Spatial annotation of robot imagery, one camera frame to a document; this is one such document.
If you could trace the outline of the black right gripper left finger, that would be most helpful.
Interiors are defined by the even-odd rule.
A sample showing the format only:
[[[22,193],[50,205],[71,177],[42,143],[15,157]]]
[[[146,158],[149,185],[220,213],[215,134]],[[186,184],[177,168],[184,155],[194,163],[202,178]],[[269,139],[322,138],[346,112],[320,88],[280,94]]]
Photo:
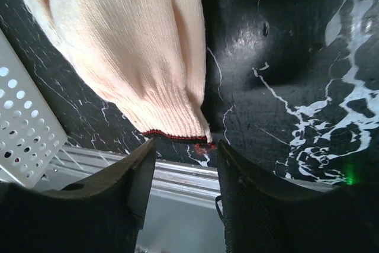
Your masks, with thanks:
[[[1,184],[2,252],[133,252],[151,186],[136,169],[156,160],[154,140],[126,158],[61,190]]]

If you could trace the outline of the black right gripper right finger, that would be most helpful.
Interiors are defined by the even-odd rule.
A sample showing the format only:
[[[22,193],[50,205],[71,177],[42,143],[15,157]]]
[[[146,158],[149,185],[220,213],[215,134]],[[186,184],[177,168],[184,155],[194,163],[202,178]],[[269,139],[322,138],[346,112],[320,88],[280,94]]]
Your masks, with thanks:
[[[227,252],[377,252],[378,185],[291,183],[219,141],[217,213]]]

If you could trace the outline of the white storage basket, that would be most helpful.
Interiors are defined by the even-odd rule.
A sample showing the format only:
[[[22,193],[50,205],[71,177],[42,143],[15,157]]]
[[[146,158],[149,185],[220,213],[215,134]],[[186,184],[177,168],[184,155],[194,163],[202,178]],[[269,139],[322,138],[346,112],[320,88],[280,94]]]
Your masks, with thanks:
[[[1,36],[1,181],[33,188],[68,136]]]

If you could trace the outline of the cream inside-out glove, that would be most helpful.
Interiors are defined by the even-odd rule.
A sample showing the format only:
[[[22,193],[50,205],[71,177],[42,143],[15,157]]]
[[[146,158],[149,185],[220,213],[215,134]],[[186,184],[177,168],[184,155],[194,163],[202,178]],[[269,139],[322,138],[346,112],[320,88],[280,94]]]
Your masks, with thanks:
[[[146,136],[212,141],[201,0],[23,0],[51,44]]]

